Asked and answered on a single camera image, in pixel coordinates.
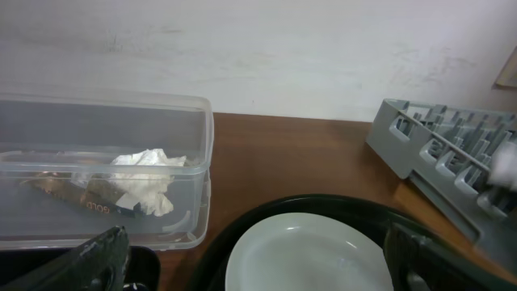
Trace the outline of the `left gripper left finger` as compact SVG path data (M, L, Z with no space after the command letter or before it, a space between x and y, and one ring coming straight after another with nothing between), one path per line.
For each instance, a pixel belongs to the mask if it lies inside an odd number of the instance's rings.
M121 290L130 245L123 226L114 226L82 245L1 287L2 290Z

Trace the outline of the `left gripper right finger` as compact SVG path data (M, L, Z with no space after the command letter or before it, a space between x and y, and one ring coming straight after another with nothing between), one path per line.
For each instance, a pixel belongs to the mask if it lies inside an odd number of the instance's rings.
M395 291L516 291L515 284L400 224L388 228L383 253Z

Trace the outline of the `gold snack wrapper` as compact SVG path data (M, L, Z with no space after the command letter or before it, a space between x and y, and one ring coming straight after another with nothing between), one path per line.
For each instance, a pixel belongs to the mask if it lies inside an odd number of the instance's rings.
M119 214L130 218L144 215L139 202L127 208L117 205L116 202L124 193L105 179L90 180L83 187L73 182L71 174L42 172L20 184L30 185L53 198L99 213Z

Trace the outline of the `white tissue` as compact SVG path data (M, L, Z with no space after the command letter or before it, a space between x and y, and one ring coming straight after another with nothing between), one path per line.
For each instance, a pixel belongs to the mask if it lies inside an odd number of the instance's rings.
M168 158L163 149L145 150L137 154L120 155L111 165L115 166L160 166L183 167L186 156ZM115 173L109 182L123 195L116 202L116 206L131 209L140 205L145 215L161 217L174 210L173 204L166 197L168 186L174 181L172 175L162 174L129 174Z

